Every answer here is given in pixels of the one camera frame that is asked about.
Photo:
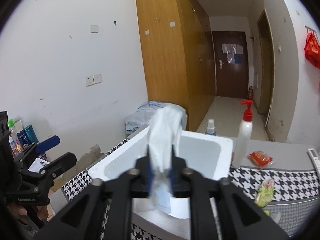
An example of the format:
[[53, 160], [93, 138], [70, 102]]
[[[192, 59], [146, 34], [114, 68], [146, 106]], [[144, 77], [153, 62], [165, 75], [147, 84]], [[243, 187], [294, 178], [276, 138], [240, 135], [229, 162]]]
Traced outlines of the person's left hand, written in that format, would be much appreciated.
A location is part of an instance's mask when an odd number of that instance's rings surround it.
[[[9, 205], [7, 205], [7, 208], [20, 229], [26, 231], [27, 233], [37, 231], [31, 225], [29, 225], [29, 215], [25, 207], [17, 205], [15, 203], [10, 203]], [[36, 215], [40, 221], [44, 222], [45, 224], [48, 223], [48, 206], [37, 206], [33, 207], [32, 209], [36, 212]]]

